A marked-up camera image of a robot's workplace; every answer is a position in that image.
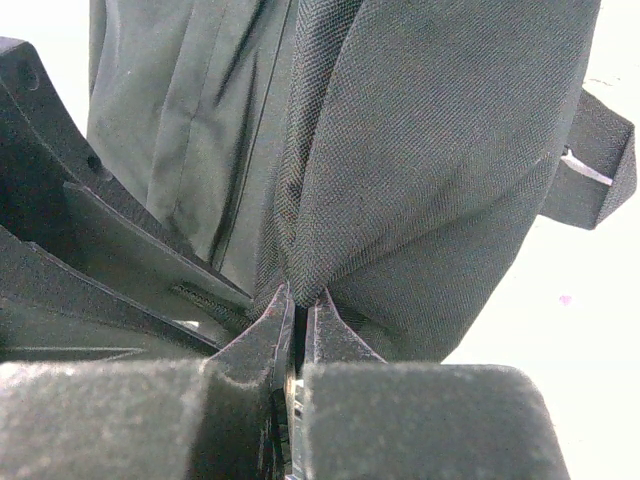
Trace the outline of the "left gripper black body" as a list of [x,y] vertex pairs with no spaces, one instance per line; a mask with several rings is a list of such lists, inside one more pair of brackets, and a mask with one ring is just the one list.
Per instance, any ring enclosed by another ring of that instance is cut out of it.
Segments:
[[2,358],[211,356],[250,304],[102,164],[35,48],[3,38]]

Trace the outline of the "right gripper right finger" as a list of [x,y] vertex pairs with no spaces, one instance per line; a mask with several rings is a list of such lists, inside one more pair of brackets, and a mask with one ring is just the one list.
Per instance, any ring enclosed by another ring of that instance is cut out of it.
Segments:
[[294,384],[298,479],[565,479],[534,383],[500,365],[389,363],[323,294]]

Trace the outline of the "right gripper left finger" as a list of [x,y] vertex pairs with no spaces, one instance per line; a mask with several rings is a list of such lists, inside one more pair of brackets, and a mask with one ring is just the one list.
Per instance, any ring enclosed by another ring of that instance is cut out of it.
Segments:
[[286,287],[209,358],[126,347],[1,348],[5,479],[281,479],[275,392],[294,306]]

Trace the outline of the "black student backpack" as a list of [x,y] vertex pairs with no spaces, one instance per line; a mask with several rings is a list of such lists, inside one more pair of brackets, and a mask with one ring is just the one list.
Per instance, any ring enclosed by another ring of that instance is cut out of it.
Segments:
[[94,1],[87,136],[246,292],[332,296],[389,360],[460,343],[538,216],[636,188],[582,87],[596,1]]

